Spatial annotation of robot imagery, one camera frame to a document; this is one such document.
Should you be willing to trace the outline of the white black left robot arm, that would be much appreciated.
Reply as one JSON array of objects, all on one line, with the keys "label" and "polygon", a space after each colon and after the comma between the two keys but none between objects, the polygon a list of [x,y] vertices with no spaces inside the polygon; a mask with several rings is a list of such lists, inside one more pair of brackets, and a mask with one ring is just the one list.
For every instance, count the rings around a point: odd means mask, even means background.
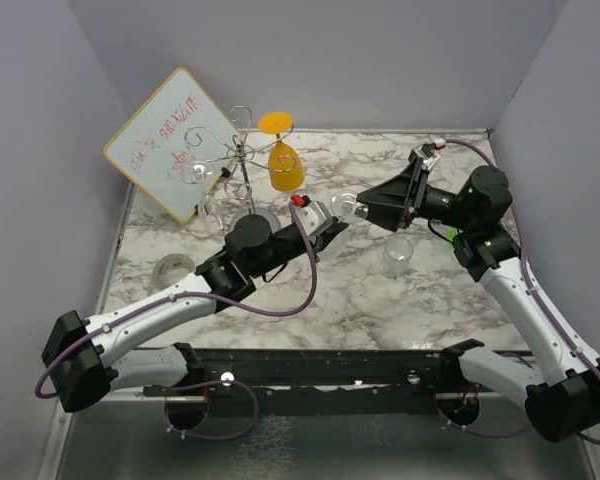
[{"label": "white black left robot arm", "polygon": [[[178,348],[159,349],[135,366],[135,358],[144,353],[142,344],[229,307],[273,318],[305,310],[317,292],[319,254],[349,226],[322,207],[320,202],[292,206],[290,224],[278,230],[272,230],[265,217],[248,214],[226,234],[219,252],[175,284],[110,313],[87,318],[76,311],[61,315],[41,355],[45,369],[34,387],[35,396],[56,398],[66,412],[75,413],[118,389],[156,385],[182,395],[194,392],[201,371]],[[256,290],[255,279],[301,256],[309,261],[311,284],[300,305],[265,310],[246,304]]]}]

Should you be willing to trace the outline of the orange plastic wine glass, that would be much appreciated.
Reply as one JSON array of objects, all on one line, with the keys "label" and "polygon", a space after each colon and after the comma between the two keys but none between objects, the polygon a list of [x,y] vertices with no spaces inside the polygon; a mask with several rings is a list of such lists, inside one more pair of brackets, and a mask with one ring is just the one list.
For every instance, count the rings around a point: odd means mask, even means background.
[{"label": "orange plastic wine glass", "polygon": [[287,112],[271,112],[258,122],[262,133],[274,135],[276,141],[269,153],[268,169],[271,186],[279,192],[292,192],[304,183],[304,170],[297,152],[283,140],[290,133],[293,118]]}]

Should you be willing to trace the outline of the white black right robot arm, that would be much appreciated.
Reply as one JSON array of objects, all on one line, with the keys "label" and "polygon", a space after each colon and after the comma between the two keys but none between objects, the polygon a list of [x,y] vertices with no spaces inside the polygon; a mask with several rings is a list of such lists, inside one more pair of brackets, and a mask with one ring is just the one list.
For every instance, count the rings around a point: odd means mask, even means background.
[{"label": "white black right robot arm", "polygon": [[501,306],[535,358],[533,368],[512,361],[478,341],[446,349],[441,383],[461,391],[484,386],[520,406],[535,431],[559,442],[600,424],[600,354],[569,325],[531,272],[526,253],[501,220],[512,204],[506,174],[492,165],[475,168],[457,193],[428,182],[439,158],[425,144],[393,178],[358,194],[366,219],[387,231],[416,218],[456,230],[459,264]]}]

